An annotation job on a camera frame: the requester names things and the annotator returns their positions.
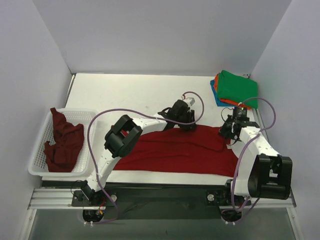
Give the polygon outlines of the white plastic basket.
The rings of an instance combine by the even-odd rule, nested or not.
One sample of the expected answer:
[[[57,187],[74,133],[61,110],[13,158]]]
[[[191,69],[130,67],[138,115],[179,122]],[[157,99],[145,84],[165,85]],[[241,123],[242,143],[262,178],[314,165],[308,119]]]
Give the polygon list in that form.
[[[44,153],[45,143],[55,143],[53,134],[53,117],[49,111],[40,128],[36,143],[33,147],[31,160],[28,166],[28,172],[34,176],[48,177],[48,178],[71,178],[83,177],[92,172],[94,164],[88,147],[87,133],[89,131],[89,140],[92,141],[95,136],[97,122],[90,124],[92,119],[98,114],[94,109],[85,108],[58,108],[58,112],[62,113],[66,121],[74,126],[82,124],[84,127],[84,143],[78,155],[77,162],[70,172],[51,172],[48,170],[46,163],[46,155]]]

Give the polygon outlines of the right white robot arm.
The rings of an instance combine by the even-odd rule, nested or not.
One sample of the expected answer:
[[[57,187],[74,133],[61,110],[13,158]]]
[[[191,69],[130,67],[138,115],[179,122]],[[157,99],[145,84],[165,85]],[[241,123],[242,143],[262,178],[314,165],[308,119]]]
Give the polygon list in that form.
[[[243,106],[234,107],[218,132],[238,154],[230,187],[221,192],[222,200],[227,204],[240,196],[286,200],[291,193],[293,162],[269,144],[247,112]]]

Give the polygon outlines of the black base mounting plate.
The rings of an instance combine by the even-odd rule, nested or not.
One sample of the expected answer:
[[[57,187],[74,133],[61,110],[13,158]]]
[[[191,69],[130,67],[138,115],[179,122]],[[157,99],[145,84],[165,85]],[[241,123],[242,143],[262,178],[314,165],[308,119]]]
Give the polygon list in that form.
[[[80,217],[102,224],[116,220],[211,220],[231,213],[230,186],[159,183],[108,183],[89,193],[84,184],[71,187],[72,207]]]

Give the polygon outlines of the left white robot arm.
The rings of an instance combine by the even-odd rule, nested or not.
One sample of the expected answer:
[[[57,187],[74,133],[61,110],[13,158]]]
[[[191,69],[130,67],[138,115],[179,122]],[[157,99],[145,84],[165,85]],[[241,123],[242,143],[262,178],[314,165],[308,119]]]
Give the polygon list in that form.
[[[140,118],[131,118],[127,114],[110,128],[104,137],[104,150],[96,160],[88,142],[88,148],[93,160],[94,170],[84,181],[80,189],[83,200],[90,206],[101,201],[101,191],[106,184],[108,176],[119,162],[135,147],[141,135],[153,132],[163,132],[176,125],[186,131],[196,128],[195,111],[191,106],[195,103],[193,97],[177,100],[172,107],[167,107],[153,116],[141,114]]]

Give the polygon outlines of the dark red t-shirt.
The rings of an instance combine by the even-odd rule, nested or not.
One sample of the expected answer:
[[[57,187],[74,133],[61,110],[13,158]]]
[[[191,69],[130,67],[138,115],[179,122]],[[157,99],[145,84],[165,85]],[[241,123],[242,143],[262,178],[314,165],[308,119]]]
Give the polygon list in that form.
[[[73,125],[65,115],[51,108],[53,139],[44,143],[45,161],[49,172],[70,173],[77,163],[84,144],[84,125]]]

